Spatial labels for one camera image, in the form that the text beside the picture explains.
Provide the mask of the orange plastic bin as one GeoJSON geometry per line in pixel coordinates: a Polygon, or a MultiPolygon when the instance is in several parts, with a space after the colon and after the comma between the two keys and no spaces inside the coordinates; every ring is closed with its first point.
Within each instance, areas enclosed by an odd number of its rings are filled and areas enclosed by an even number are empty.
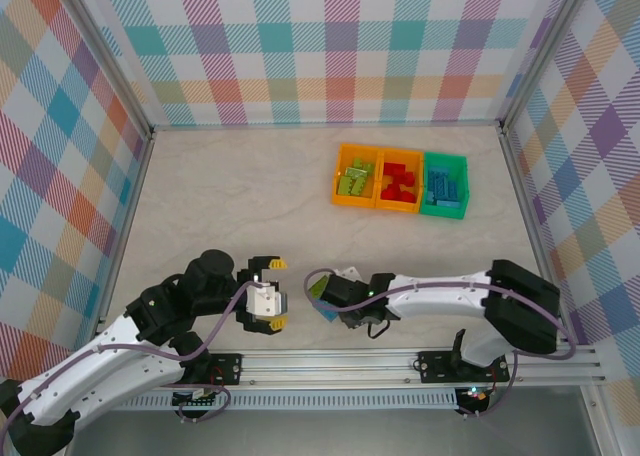
{"type": "Polygon", "coordinates": [[[381,190],[381,157],[382,153],[379,147],[343,143],[338,152],[333,177],[332,202],[336,205],[374,208],[381,190]],[[352,164],[354,158],[361,158],[364,165],[367,163],[373,163],[375,165],[375,173],[368,176],[366,185],[360,197],[339,196],[337,194],[337,187],[340,176],[347,168],[353,168],[352,164]]]}
{"type": "Polygon", "coordinates": [[[381,190],[385,189],[391,182],[391,176],[383,175],[383,165],[385,162],[400,163],[406,166],[406,172],[413,172],[415,175],[415,184],[413,187],[403,186],[403,191],[410,191],[416,196],[416,202],[414,204],[406,203],[402,201],[383,200],[380,198],[376,202],[377,209],[385,209],[392,211],[400,211],[406,213],[418,213],[422,203],[422,197],[424,195],[424,155],[421,152],[415,150],[397,149],[397,148],[382,148],[381,149],[381,190]]]}

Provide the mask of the small green circuit board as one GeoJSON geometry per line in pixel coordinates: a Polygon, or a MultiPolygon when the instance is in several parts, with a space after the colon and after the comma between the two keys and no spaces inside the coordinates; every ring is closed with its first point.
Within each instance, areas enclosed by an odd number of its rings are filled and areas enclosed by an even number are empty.
{"type": "Polygon", "coordinates": [[[223,401],[223,398],[218,395],[219,391],[215,386],[173,386],[171,391],[171,405],[174,407],[218,409],[223,401]]]}

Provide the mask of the green plastic bin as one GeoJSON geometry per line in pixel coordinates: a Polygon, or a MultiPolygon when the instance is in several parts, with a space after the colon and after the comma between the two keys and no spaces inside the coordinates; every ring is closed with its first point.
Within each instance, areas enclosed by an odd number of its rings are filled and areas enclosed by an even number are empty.
{"type": "Polygon", "coordinates": [[[470,198],[470,185],[468,180],[468,164],[465,156],[425,152],[424,153],[424,195],[420,206],[422,215],[443,217],[448,219],[462,220],[465,217],[466,209],[470,198]],[[450,170],[449,179],[455,179],[458,183],[460,193],[460,208],[451,209],[436,206],[434,201],[427,200],[427,176],[429,166],[448,167],[450,170]]]}

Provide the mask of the small controller board with LED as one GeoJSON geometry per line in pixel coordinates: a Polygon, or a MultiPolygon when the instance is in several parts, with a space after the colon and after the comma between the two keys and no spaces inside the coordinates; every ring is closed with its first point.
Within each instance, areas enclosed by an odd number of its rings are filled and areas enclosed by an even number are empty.
{"type": "Polygon", "coordinates": [[[458,403],[471,404],[483,401],[491,395],[492,390],[487,387],[470,386],[456,391],[458,403]]]}

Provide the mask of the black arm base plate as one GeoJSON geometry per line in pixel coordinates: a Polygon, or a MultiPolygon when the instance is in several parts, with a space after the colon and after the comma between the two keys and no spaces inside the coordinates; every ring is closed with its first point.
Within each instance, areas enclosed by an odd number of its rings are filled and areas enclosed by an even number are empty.
{"type": "Polygon", "coordinates": [[[493,383],[507,382],[510,378],[504,357],[490,366],[480,367],[463,361],[452,350],[421,351],[417,353],[414,368],[421,382],[427,383],[493,383]]]}
{"type": "Polygon", "coordinates": [[[240,384],[243,356],[240,353],[209,353],[191,370],[191,381],[217,386],[240,384]]]}

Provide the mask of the wide aluminium mounting rail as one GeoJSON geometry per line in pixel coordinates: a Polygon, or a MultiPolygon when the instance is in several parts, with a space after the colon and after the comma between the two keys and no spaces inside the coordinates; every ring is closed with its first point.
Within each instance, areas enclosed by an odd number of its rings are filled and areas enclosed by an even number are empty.
{"type": "MultiPolygon", "coordinates": [[[[505,356],[510,378],[493,383],[427,383],[421,382],[414,368],[416,349],[352,349],[352,350],[253,350],[242,353],[240,384],[230,389],[265,390],[333,390],[391,389],[403,387],[470,387],[503,386],[514,381],[522,386],[576,386],[568,383],[552,385],[552,369],[535,362],[549,359],[530,356],[505,356]]],[[[204,387],[206,383],[191,381],[195,362],[179,363],[156,355],[136,353],[90,353],[69,369],[51,371],[55,382],[50,387],[56,395],[96,394],[100,387],[124,394],[138,395],[159,387],[204,387]]]]}

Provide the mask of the aluminium frame rail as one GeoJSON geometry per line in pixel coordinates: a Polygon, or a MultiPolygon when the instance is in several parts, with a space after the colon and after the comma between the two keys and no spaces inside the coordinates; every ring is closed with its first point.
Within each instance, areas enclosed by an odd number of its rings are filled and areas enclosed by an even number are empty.
{"type": "Polygon", "coordinates": [[[126,206],[126,212],[124,213],[123,225],[116,239],[114,254],[111,257],[111,262],[106,274],[106,280],[103,287],[101,288],[99,299],[95,306],[95,311],[90,319],[88,327],[89,331],[87,333],[86,341],[93,339],[106,321],[124,259],[126,246],[131,233],[141,192],[143,189],[145,177],[148,172],[148,167],[155,145],[155,139],[156,131],[154,128],[151,128],[151,132],[146,137],[145,143],[143,145],[139,169],[131,187],[131,192],[126,206]]]}
{"type": "MultiPolygon", "coordinates": [[[[498,140],[506,166],[511,178],[516,199],[520,208],[522,219],[526,228],[527,236],[536,261],[540,276],[552,282],[558,288],[561,283],[555,274],[550,256],[544,246],[544,238],[532,202],[529,200],[523,173],[518,165],[515,151],[511,145],[508,135],[498,127],[496,129],[498,140]]],[[[579,337],[573,327],[570,313],[567,308],[568,299],[564,293],[560,300],[560,320],[565,324],[569,334],[576,343],[576,354],[570,360],[550,361],[544,363],[542,359],[535,359],[535,362],[552,369],[553,376],[549,379],[552,385],[568,383],[576,386],[600,386],[606,383],[604,369],[599,361],[596,349],[590,345],[581,345],[579,337]]]]}
{"type": "Polygon", "coordinates": [[[223,131],[223,130],[293,130],[293,129],[346,129],[346,128],[384,128],[384,127],[501,127],[500,120],[442,120],[442,121],[361,121],[361,122],[308,122],[308,123],[259,123],[231,125],[155,125],[153,133],[184,131],[223,131]]]}

